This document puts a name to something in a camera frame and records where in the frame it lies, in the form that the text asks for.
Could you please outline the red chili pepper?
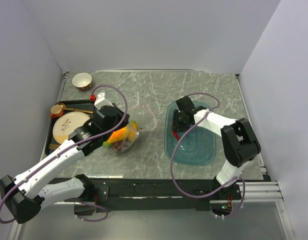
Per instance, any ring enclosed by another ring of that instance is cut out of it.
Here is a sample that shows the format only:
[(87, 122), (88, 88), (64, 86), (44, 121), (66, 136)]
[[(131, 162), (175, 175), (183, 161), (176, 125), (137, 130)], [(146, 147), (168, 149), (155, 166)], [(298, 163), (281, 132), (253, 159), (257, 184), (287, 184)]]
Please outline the red chili pepper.
[(178, 135), (178, 124), (175, 121), (172, 123), (171, 128), (174, 137), (179, 141), (180, 137)]

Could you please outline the orange green mango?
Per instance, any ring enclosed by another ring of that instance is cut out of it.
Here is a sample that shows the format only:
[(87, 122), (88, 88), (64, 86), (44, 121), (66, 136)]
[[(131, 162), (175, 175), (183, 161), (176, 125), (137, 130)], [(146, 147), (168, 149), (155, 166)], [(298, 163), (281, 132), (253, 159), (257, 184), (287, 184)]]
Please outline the orange green mango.
[(103, 147), (110, 147), (113, 143), (124, 140), (128, 135), (127, 127), (123, 127), (119, 130), (114, 131), (107, 141), (103, 143)]

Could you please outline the dark red apple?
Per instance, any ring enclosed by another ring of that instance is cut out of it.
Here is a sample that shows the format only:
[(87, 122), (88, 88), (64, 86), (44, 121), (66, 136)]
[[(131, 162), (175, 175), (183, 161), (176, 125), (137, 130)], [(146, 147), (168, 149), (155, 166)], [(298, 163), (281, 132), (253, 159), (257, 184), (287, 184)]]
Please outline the dark red apple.
[(111, 144), (111, 147), (116, 153), (123, 153), (128, 147), (127, 142), (125, 140), (116, 141)]

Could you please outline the clear zip top bag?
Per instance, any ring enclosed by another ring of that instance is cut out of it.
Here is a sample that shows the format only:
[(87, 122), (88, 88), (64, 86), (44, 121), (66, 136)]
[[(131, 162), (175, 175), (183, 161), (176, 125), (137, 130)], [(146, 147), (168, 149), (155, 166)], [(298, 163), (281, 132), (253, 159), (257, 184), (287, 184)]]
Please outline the clear zip top bag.
[(145, 132), (154, 130), (157, 127), (157, 118), (149, 105), (135, 105), (128, 109), (130, 116), (129, 123), (135, 121), (138, 125), (138, 138), (134, 142), (128, 140), (128, 136), (124, 139), (127, 143), (127, 151)]

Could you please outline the yellow orange mango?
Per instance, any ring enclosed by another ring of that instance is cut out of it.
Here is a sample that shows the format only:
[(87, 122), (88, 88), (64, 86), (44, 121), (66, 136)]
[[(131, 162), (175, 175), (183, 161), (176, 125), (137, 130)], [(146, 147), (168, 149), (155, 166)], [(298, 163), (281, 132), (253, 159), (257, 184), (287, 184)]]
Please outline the yellow orange mango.
[(138, 124), (135, 121), (131, 121), (128, 125), (128, 135), (127, 135), (127, 139), (130, 142), (134, 142), (138, 136), (139, 136), (139, 127)]

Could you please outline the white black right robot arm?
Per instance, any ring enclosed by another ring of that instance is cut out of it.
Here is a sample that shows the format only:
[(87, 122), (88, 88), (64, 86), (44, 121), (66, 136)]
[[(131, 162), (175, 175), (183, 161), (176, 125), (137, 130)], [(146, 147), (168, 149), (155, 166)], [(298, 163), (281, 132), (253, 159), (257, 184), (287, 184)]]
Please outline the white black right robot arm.
[(188, 94), (178, 100), (176, 114), (176, 125), (185, 129), (185, 133), (178, 140), (170, 159), (170, 173), (172, 181), (176, 188), (181, 188), (176, 183), (173, 173), (173, 161), (180, 143), (183, 139), (195, 128), (206, 129), (219, 137), (222, 140), (225, 162), (220, 172), (214, 178), (217, 182), (213, 186), (213, 195), (218, 199), (226, 198), (230, 192), (230, 186), (240, 178), (242, 170), (248, 162), (252, 161), (258, 154), (261, 153), (261, 145), (256, 137), (256, 134), (246, 118), (233, 119), (224, 117), (214, 113), (214, 110), (220, 106), (220, 101), (210, 94), (217, 105), (211, 108), (204, 106), (195, 106)]

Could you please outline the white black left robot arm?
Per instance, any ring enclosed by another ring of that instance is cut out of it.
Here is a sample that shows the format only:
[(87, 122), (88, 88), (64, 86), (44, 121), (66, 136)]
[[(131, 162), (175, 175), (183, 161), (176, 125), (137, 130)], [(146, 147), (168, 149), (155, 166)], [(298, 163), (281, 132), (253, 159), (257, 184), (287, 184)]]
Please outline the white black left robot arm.
[(101, 147), (110, 135), (129, 123), (129, 114), (116, 106), (95, 108), (93, 116), (77, 127), (68, 138), (45, 159), (28, 171), (0, 180), (1, 206), (6, 206), (14, 221), (23, 224), (41, 209), (63, 200), (93, 200), (95, 185), (84, 174), (58, 184), (50, 184), (65, 168)]

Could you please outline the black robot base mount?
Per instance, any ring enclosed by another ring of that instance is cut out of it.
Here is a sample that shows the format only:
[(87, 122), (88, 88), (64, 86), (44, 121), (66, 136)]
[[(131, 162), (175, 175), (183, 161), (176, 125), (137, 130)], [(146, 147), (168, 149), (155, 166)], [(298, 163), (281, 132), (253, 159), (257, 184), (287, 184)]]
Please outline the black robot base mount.
[(211, 196), (217, 188), (213, 180), (181, 179), (178, 186), (195, 198), (183, 195), (170, 179), (91, 178), (92, 187), (78, 200), (90, 202), (108, 211), (187, 210), (210, 211), (211, 201), (232, 202), (242, 199), (238, 184), (225, 187)]

